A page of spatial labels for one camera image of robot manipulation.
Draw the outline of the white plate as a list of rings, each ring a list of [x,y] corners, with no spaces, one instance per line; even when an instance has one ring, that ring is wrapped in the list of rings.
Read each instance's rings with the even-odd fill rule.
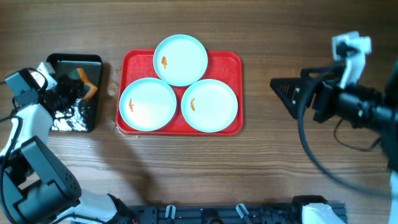
[[[227,84],[215,79],[204,79],[190,85],[180,106],[185,121],[203,133],[226,129],[238,114],[236,94]]]
[[[155,49],[153,67],[158,77],[172,86],[189,86],[204,76],[208,54],[196,38],[176,34],[164,39]]]
[[[150,132],[168,124],[177,109],[177,97],[166,82],[158,78],[141,78],[121,93],[119,112],[132,129]]]

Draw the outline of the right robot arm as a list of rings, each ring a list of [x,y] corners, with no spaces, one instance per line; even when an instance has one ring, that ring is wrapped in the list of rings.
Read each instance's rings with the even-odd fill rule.
[[[298,122],[298,134],[303,149],[313,164],[329,179],[362,194],[388,198],[392,201],[389,223],[397,223],[397,70],[394,70],[384,93],[352,83],[341,87],[346,62],[329,67],[304,68],[298,78],[274,78],[272,90],[281,99],[293,119]],[[308,107],[315,111],[314,120],[323,123],[339,116],[354,128],[368,128],[378,133],[374,145],[380,145],[391,170],[391,192],[385,193],[347,182],[324,167],[313,155],[304,129]]]

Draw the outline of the green and orange sponge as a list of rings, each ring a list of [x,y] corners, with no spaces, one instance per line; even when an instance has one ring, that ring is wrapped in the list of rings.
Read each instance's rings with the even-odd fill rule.
[[[86,72],[82,68],[76,68],[69,75],[72,80],[77,80],[81,85],[78,89],[78,97],[82,100],[90,100],[94,97],[95,93],[98,91],[98,87],[89,81]]]

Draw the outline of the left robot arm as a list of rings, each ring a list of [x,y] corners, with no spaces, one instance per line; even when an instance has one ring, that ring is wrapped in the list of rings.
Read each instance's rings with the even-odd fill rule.
[[[11,223],[138,223],[136,214],[111,194],[83,190],[48,148],[57,112],[97,91],[82,68],[50,76],[23,68],[4,79],[14,94],[7,119],[12,130],[1,151],[1,208]]]

